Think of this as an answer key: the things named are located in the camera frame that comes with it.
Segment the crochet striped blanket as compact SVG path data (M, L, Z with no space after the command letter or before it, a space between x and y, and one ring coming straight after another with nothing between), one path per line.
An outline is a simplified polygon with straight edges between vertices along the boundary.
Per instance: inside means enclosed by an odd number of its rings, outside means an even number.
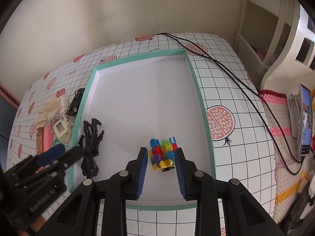
M302 157L298 155L297 139L292 136L289 107L286 95L270 90L259 91L265 110L269 129L275 139L275 201L273 219L281 223L290 206L296 199L296 192L302 178L308 178L311 170L312 153L300 164Z

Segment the smartphone on stand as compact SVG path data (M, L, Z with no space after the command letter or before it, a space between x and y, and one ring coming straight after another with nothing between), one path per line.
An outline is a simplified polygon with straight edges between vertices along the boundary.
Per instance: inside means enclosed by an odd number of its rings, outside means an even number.
M298 138L298 154L306 156L311 151L313 112L311 91L304 84L299 85L300 124Z

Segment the cream lace scrunchie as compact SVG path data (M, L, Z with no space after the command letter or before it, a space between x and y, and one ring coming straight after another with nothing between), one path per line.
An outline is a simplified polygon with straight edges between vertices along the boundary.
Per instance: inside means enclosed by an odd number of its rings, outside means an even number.
M67 113L67 109L68 100L65 95L48 98L45 104L38 109L38 117L34 122L35 129L37 130L48 124L52 126L56 120Z

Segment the pink hair roller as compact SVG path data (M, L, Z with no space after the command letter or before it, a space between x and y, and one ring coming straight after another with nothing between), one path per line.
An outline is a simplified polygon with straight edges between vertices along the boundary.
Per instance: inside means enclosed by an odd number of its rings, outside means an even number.
M51 127L49 125L45 125L43 128L43 152L47 152L51 149L53 145L53 134L51 131Z

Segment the orange snack packet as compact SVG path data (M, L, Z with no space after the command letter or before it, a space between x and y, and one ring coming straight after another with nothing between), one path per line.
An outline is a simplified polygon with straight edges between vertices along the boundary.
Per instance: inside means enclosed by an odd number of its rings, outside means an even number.
M36 153L43 153L43 127L39 127L36 132Z

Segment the cream square hair clip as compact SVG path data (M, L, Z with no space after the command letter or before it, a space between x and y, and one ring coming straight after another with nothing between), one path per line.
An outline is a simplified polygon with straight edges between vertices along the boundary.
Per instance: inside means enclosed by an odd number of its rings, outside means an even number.
M68 143L73 127L73 122L62 117L53 125L53 131L60 142Z

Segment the teal cardboard tray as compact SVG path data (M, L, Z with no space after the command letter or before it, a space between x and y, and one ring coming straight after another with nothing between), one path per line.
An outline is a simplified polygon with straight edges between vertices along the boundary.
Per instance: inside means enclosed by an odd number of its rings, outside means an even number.
M92 71L73 129L72 145L84 121L96 118L104 138L95 159L96 181L123 170L151 139L175 138L186 159L215 175L210 128L192 59L182 50L127 56Z

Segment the colourful block toy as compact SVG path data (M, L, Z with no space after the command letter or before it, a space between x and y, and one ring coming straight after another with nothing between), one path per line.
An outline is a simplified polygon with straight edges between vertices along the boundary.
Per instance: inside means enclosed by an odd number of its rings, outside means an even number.
M153 170L165 172L175 168L175 151L177 149L175 137L161 142L152 138L149 145L149 160Z

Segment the white phone stand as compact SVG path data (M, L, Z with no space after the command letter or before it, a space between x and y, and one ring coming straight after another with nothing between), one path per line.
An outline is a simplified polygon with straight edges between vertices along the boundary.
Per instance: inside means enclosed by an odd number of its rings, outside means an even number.
M290 115L290 123L292 129L292 136L298 138L300 125L300 103L299 97L294 94L286 94L287 104Z

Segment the black claw hair clip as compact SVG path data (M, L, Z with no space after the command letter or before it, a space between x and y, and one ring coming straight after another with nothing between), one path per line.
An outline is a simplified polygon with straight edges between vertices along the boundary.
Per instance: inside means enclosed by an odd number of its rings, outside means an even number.
M98 134L98 126L101 126L101 122L96 118L92 118L91 123L84 121L84 134L79 139L79 147L84 151L81 170L83 176L88 179L96 177L99 172L95 157L99 156L99 145L103 140L105 131L102 130Z

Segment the cream bedside shelf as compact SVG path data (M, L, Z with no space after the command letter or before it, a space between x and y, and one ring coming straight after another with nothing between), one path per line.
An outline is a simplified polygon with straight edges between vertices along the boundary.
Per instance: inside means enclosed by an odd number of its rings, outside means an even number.
M243 0L234 49L257 89L314 89L314 24L298 0Z

